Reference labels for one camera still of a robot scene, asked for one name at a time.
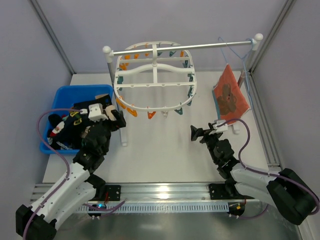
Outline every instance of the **blue plastic bin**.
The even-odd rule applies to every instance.
[[[71,85],[60,87],[54,97],[52,104],[52,109],[59,108],[71,108],[73,104],[80,103],[84,101],[94,100],[95,96],[100,94],[109,94],[111,99],[113,96],[113,88],[110,85],[100,84],[100,85]],[[56,111],[50,114],[59,114],[60,116],[65,114],[69,115],[68,111]],[[47,141],[47,132],[53,127],[50,125],[49,121],[45,125],[44,133],[42,135],[43,139]],[[54,154],[43,142],[40,143],[40,151],[45,154]],[[72,150],[57,150],[59,153],[64,155],[75,155],[79,149]]]

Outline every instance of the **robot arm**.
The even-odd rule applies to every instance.
[[[234,157],[235,152],[229,141],[219,140],[222,132],[228,129],[224,123],[224,120],[209,123],[207,130],[191,126],[191,141],[202,137],[200,143],[206,144],[219,174],[226,180],[223,192],[229,198],[249,196],[272,205],[295,225],[300,225],[308,215],[313,214],[313,209],[319,207],[319,198],[293,170],[285,168],[266,172],[247,167]],[[215,184],[211,185],[210,190],[218,191],[220,195],[221,188],[214,189]]]
[[[64,174],[30,207],[21,205],[18,208],[15,220],[16,232],[20,236],[23,236],[27,222],[39,206],[40,209],[34,215],[27,230],[27,240],[52,240],[64,221],[82,204],[92,199],[103,198],[106,192],[106,182],[93,173],[104,161],[104,155],[109,151],[111,132],[126,126],[123,113],[118,112],[114,107],[108,106],[104,117],[99,118],[103,119],[100,121],[96,118],[96,122],[90,127],[83,139],[83,147],[73,158],[73,163],[69,165],[68,178],[66,179],[67,174]],[[63,185],[42,204],[43,200],[52,194],[63,181]]]

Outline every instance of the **white table surface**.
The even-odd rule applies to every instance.
[[[169,72],[160,72],[159,79],[170,79],[177,76]],[[197,128],[208,128],[208,122],[217,119],[217,111],[212,96],[212,88],[218,82],[222,72],[197,72],[197,91],[191,106],[183,108],[183,115],[170,111],[167,119],[160,112],[148,119],[146,112],[139,112],[138,117],[126,115],[128,146],[121,146],[119,131],[113,132],[109,152],[105,161],[94,174],[109,183],[156,183],[156,182],[216,182],[222,181],[217,166],[213,163],[205,144],[191,142],[190,125]],[[238,79],[240,72],[234,72]],[[141,73],[141,82],[147,81],[150,73]],[[71,85],[111,84],[107,73],[74,74]],[[159,103],[159,96],[146,92],[139,87],[134,94],[124,92],[125,99],[134,101],[135,105],[150,101]],[[241,91],[248,101],[244,85]],[[166,101],[179,99],[180,93],[161,93]],[[248,124],[251,140],[242,152],[242,160],[251,166],[268,169],[267,159],[259,137],[252,111],[242,119]],[[229,139],[235,157],[247,139],[247,132],[242,124],[240,134],[233,134],[231,127],[221,139]],[[69,163],[74,155],[66,155]],[[63,161],[55,154],[48,160],[43,183],[54,183],[66,171]]]

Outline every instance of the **white wall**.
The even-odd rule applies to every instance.
[[[267,34],[285,0],[38,0],[76,72],[106,72],[102,47],[146,41],[182,45]],[[248,46],[237,47],[245,53]],[[241,61],[227,51],[233,69]],[[221,70],[219,49],[191,51],[198,70]]]
[[[254,73],[284,166],[320,196],[320,1],[296,1]],[[308,217],[315,239],[320,214]]]
[[[36,120],[71,75],[27,0],[0,7],[1,239],[17,238],[15,212],[29,204],[48,156],[39,151]]]

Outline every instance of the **drying rack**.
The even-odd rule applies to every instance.
[[[171,41],[153,41],[153,42],[141,42],[137,44],[133,44],[121,51],[114,51],[109,46],[103,47],[103,52],[107,61],[107,66],[110,74],[110,79],[112,83],[112,87],[114,90],[114,96],[117,102],[117,107],[119,109],[119,105],[126,109],[131,115],[134,117],[138,116],[137,111],[147,112],[147,116],[151,119],[157,111],[161,111],[163,116],[166,118],[168,116],[168,111],[174,110],[178,114],[183,114],[182,107],[185,105],[190,106],[192,103],[192,99],[196,94],[197,90],[197,78],[194,63],[192,60],[192,56],[189,50],[196,49],[212,49],[212,48],[225,48],[225,47],[235,47],[235,46],[252,46],[250,52],[248,53],[248,57],[244,64],[244,68],[241,71],[240,77],[237,81],[238,86],[241,87],[245,78],[246,78],[246,69],[250,68],[250,64],[255,56],[255,52],[257,51],[260,42],[263,40],[263,35],[261,33],[257,33],[254,38],[247,39],[245,41],[235,41],[235,42],[219,42],[219,43],[210,43],[210,44],[200,44],[200,45],[186,45],[181,46],[176,42]],[[143,49],[137,49],[137,47],[145,46]],[[172,53],[176,51],[181,51],[179,57],[172,57]],[[167,58],[159,58],[161,54],[164,52],[170,52],[170,56]],[[152,54],[152,58],[139,59],[139,55],[145,54],[145,56],[149,56]],[[114,57],[118,57],[116,68],[113,65]],[[183,68],[178,68],[169,64],[163,64],[161,61],[184,61]],[[127,70],[127,67],[131,63],[146,63],[144,65],[138,66],[134,69]],[[169,83],[160,83],[158,82],[158,69],[167,70],[176,73],[185,73],[189,76],[189,81],[187,82],[169,82]],[[152,70],[153,82],[152,83],[130,83],[123,84],[123,77],[140,73],[143,71]],[[163,106],[163,107],[139,107],[135,106],[133,103],[128,103],[121,96],[119,91],[122,88],[140,88],[140,87],[170,87],[170,86],[189,86],[189,90],[187,92],[187,100],[178,101],[177,105],[174,106]],[[127,132],[124,128],[120,130],[121,136],[121,144],[122,146],[128,145]]]

